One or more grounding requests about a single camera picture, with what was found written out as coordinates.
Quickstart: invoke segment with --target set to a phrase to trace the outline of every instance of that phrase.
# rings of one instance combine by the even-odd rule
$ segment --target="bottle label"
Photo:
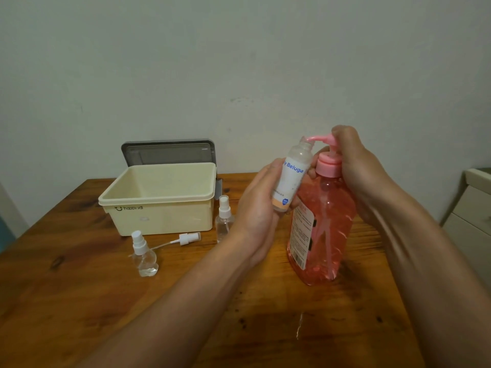
[[[297,265],[305,270],[310,236],[314,226],[314,213],[300,202],[293,211],[292,231],[290,233],[290,253]]]
[[[283,162],[283,170],[278,185],[273,190],[274,206],[282,210],[288,209],[309,167],[310,164],[303,164],[289,157],[286,158]]]

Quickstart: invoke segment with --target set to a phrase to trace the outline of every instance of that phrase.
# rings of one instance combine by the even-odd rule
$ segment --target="pink pump bottle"
[[[336,278],[356,207],[341,177],[335,137],[313,136],[307,141],[322,141],[330,151],[319,155],[316,178],[305,177],[298,189],[301,204],[293,212],[287,254],[299,278],[315,285]]]

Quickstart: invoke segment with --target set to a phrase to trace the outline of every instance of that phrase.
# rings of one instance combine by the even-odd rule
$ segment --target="spray tube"
[[[283,162],[281,177],[273,191],[273,208],[285,212],[302,182],[312,162],[314,141],[302,137],[298,145],[293,146]]]

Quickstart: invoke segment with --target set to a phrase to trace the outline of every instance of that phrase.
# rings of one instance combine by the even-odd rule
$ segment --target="person's hand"
[[[281,213],[273,209],[271,192],[281,175],[283,159],[266,165],[245,189],[229,236],[250,260],[251,267],[261,262],[274,239]]]
[[[365,222],[373,225],[376,219],[372,202],[399,187],[376,156],[361,143],[355,128],[337,125],[332,128],[332,134],[338,141],[338,152],[343,156],[343,179],[355,196],[358,213]],[[323,148],[312,159],[312,168],[308,171],[311,178],[316,177],[315,167],[319,154],[328,150],[329,147]]]

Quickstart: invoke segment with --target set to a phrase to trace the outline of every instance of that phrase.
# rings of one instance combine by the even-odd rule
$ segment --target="pink bottle cap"
[[[315,135],[307,138],[307,141],[321,141],[329,145],[329,152],[322,152],[319,154],[315,172],[323,177],[340,177],[342,173],[342,158],[341,155],[336,152],[338,149],[337,141],[332,133],[328,135]]]

